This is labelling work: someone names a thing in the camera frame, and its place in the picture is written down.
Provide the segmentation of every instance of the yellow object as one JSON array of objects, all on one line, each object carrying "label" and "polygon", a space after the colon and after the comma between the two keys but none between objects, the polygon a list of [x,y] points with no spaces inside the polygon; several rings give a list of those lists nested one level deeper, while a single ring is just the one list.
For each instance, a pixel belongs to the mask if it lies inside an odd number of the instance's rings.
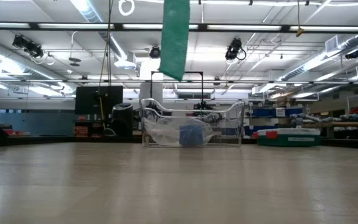
[{"label": "yellow object", "polygon": [[296,37],[299,37],[301,34],[303,34],[304,33],[304,29],[302,29],[302,28],[298,28],[298,31],[296,31]]}]

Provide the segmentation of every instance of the green fabric banner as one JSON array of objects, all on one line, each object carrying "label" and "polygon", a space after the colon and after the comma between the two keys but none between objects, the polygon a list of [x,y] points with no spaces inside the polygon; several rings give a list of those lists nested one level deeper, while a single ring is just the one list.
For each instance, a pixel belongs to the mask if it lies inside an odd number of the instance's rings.
[{"label": "green fabric banner", "polygon": [[164,1],[159,71],[179,81],[182,80],[186,67],[189,24],[189,0]]}]

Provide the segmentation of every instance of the black equipment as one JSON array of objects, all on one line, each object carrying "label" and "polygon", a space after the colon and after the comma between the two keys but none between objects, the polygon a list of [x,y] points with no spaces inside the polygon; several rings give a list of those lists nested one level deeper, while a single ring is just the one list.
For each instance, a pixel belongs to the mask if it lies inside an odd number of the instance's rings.
[{"label": "black equipment", "polygon": [[161,56],[161,50],[158,46],[153,46],[153,48],[149,52],[149,57],[151,57],[152,59],[156,59],[159,58],[159,56]]},{"label": "black equipment", "polygon": [[133,135],[133,105],[120,103],[112,109],[111,128],[116,135],[131,137]]},{"label": "black equipment", "polygon": [[247,57],[247,53],[242,49],[241,39],[234,38],[226,52],[226,60],[244,60]]},{"label": "black equipment", "polygon": [[346,59],[353,59],[353,58],[358,58],[358,50],[356,50],[355,52],[352,52],[350,54],[345,55]]},{"label": "black equipment", "polygon": [[101,114],[101,98],[104,118],[107,118],[112,108],[122,103],[122,86],[102,86],[100,92],[98,88],[98,86],[77,88],[75,114]]},{"label": "black equipment", "polygon": [[23,35],[16,35],[12,45],[19,49],[24,49],[24,52],[34,58],[41,58],[44,55],[40,44],[35,44],[33,41],[27,40]]}]

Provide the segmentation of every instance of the window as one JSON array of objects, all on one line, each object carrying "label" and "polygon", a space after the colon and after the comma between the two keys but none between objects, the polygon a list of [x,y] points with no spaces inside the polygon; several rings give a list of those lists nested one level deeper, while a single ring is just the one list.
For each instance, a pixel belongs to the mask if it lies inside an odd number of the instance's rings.
[{"label": "window", "polygon": [[[179,93],[177,94],[178,99],[201,99],[201,93]],[[210,99],[210,93],[204,93],[204,99]]]}]

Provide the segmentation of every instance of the cable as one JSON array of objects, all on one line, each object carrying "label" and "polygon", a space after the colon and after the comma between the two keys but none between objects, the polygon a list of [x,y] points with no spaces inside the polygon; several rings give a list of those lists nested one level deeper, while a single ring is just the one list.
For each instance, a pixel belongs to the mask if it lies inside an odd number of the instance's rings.
[{"label": "cable", "polygon": [[[108,7],[110,8],[110,10],[108,11],[108,24],[111,24],[112,6],[113,6],[113,0],[109,0],[108,1]],[[98,99],[100,100],[101,121],[103,123],[104,130],[106,129],[106,127],[105,127],[105,122],[104,122],[103,101],[101,99],[100,89],[101,89],[101,81],[102,81],[103,71],[104,71],[105,57],[108,57],[109,59],[111,59],[111,55],[110,54],[107,55],[107,52],[108,52],[107,47],[109,47],[111,49],[111,30],[110,29],[111,29],[111,26],[108,26],[108,31],[107,31],[108,32],[108,34],[107,34],[108,35],[108,41],[105,43],[103,63],[101,64],[100,81],[98,82]]]},{"label": "cable", "polygon": [[299,0],[298,1],[298,29],[301,28],[301,6],[299,5]]},{"label": "cable", "polygon": [[303,34],[304,29],[301,28],[301,6],[299,5],[298,1],[298,30],[296,31],[296,37],[299,37],[301,34]]}]

